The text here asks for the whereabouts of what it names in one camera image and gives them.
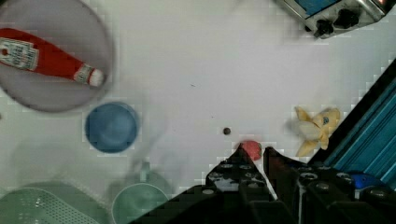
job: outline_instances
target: light green cup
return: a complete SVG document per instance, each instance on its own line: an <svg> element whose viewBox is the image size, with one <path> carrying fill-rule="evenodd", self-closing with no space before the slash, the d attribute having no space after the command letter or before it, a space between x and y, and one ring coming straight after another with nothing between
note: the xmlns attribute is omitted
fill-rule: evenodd
<svg viewBox="0 0 396 224"><path fill-rule="evenodd" d="M150 171L148 162L143 164L137 182L116 196L111 209L116 224L128 224L168 201L170 186Z"/></svg>

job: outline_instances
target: red ketchup bottle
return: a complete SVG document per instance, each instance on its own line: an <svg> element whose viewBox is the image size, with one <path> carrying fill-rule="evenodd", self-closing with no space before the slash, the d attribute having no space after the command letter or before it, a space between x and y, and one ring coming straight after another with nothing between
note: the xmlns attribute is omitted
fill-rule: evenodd
<svg viewBox="0 0 396 224"><path fill-rule="evenodd" d="M0 63L99 87L104 74L53 44L23 31L0 29Z"/></svg>

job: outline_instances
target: small black dot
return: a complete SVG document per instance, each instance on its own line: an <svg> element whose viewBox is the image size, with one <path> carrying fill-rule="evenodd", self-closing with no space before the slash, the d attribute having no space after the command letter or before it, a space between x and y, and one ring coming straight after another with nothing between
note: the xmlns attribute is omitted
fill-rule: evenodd
<svg viewBox="0 0 396 224"><path fill-rule="evenodd" d="M224 133L225 135L230 135L230 134L231 134L231 129L230 129L230 128L225 128L225 129L223 130L223 133Z"/></svg>

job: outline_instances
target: blue plate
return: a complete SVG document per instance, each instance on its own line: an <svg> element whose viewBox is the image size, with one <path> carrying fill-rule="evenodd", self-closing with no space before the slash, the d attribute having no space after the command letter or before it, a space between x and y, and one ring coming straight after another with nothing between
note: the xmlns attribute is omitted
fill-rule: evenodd
<svg viewBox="0 0 396 224"><path fill-rule="evenodd" d="M91 145L105 153L122 152L134 142L137 132L137 115L124 103L100 105L85 122Z"/></svg>

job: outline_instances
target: white tabletop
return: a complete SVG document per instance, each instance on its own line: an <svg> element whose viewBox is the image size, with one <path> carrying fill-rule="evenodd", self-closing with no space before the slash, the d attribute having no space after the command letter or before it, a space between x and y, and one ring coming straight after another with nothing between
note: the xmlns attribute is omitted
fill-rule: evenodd
<svg viewBox="0 0 396 224"><path fill-rule="evenodd" d="M109 203L108 188L142 160L177 194L204 184L242 140L294 158L302 143L288 128L296 105L313 114L337 106L344 118L396 57L394 9L374 25L316 40L272 0L86 2L115 42L113 88L62 114L32 111L1 92L2 188L58 178ZM131 105L142 125L131 148L108 156L90 147L83 126L91 109L111 101Z"/></svg>

